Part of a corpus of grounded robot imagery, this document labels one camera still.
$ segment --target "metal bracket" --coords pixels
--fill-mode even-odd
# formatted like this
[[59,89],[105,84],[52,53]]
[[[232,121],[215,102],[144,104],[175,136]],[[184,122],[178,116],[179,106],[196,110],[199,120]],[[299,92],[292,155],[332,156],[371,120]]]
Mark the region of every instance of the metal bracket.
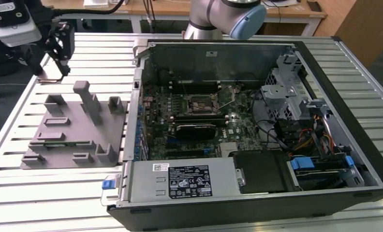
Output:
[[148,48],[148,39],[139,39],[133,42],[133,57],[140,58],[139,54]]

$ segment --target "table leg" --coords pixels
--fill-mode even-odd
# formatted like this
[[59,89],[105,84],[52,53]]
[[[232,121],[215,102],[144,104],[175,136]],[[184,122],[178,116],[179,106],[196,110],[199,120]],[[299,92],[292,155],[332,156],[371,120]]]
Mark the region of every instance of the table leg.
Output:
[[311,18],[308,20],[308,24],[302,32],[302,36],[314,36],[320,20],[320,18]]
[[141,33],[141,16],[140,15],[131,15],[129,20],[132,22],[133,33]]

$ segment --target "sticker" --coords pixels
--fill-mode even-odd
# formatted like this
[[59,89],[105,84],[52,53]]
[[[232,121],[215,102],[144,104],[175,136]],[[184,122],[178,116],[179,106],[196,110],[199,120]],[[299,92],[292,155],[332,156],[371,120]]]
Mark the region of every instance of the sticker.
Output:
[[153,163],[153,172],[168,171],[168,163]]
[[168,168],[168,183],[172,199],[212,196],[208,165]]
[[0,12],[13,11],[16,9],[16,5],[13,2],[0,4]]

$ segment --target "power supply label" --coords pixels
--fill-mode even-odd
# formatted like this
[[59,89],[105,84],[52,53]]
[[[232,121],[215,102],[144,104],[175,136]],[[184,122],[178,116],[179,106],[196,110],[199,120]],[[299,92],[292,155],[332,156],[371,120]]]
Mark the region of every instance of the power supply label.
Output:
[[212,196],[208,165],[169,167],[168,180],[172,199]]

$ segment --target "metal workbench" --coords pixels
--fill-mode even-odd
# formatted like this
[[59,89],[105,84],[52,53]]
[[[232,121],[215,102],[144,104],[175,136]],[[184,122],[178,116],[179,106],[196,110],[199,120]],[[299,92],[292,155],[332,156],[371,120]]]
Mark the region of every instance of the metal workbench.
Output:
[[[0,132],[0,231],[125,231],[100,203],[101,180],[120,166],[91,169],[19,169],[37,125],[45,113],[47,94],[61,93],[77,100],[76,80],[91,82],[100,101],[120,96],[128,101],[132,89],[132,45],[137,38],[179,39],[179,35],[76,34],[71,75],[61,84],[36,84],[33,77]],[[311,50],[346,104],[383,155],[383,89],[342,43],[331,38],[263,37],[302,40]],[[53,62],[43,61],[49,75]],[[311,84],[316,95],[318,87]],[[200,227],[176,231],[383,231],[383,200],[359,204],[328,217],[296,218],[260,223]]]

